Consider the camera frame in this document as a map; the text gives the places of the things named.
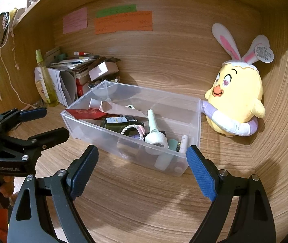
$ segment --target stuffed toy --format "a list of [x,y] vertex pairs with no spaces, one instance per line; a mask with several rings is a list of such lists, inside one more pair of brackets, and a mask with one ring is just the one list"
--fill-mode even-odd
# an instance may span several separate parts
[[258,35],[250,49],[241,57],[230,32],[220,23],[215,23],[212,33],[232,60],[222,64],[216,80],[205,94],[202,112],[211,128],[226,136],[250,136],[258,128],[257,118],[265,116],[261,103],[263,88],[257,68],[258,60],[270,63],[274,55],[269,40]]

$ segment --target fuzzy white fabric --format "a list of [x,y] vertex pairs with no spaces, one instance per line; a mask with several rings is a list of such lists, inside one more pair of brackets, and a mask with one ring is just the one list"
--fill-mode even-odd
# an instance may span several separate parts
[[251,135],[251,128],[248,123],[239,123],[221,111],[216,110],[211,117],[211,120],[222,130],[229,132],[231,134],[239,135],[239,136],[249,136]]

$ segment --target orange sticky note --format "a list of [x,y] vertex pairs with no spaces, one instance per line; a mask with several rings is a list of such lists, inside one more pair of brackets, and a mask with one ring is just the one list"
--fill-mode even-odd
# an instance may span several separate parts
[[152,11],[138,11],[96,18],[94,28],[96,35],[131,30],[153,31]]

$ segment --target pink inner ear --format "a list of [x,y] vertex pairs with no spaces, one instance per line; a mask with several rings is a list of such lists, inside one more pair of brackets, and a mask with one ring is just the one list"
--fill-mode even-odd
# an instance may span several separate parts
[[255,53],[254,51],[252,51],[251,53],[249,53],[246,57],[244,57],[242,60],[244,62],[248,62],[249,60],[251,60],[253,57],[255,57]]
[[227,39],[224,36],[220,36],[220,41],[223,45],[223,47],[232,53],[232,56],[236,59],[236,60],[240,60],[240,57],[238,56],[238,54],[235,52],[235,50],[232,48],[232,46],[230,45],[230,43],[227,41]]

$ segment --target clear plastic box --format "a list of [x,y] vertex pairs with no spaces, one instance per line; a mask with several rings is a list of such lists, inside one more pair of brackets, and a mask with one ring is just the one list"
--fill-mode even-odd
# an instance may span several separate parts
[[[99,101],[111,100],[123,106],[132,104],[135,109],[143,112],[152,109],[157,127],[166,132],[167,139],[176,139],[180,142],[182,136],[187,135],[189,146],[199,147],[200,145],[201,100],[199,98],[103,81],[68,109],[88,109],[92,98]],[[176,176],[181,176],[188,167],[186,155],[183,153],[102,128],[100,121],[97,120],[76,120],[65,110],[61,115],[73,138],[86,141],[123,159]],[[145,130],[149,132],[148,119],[138,117],[137,119],[144,122]],[[165,160],[168,165],[165,170],[155,167],[158,158],[160,161]]]

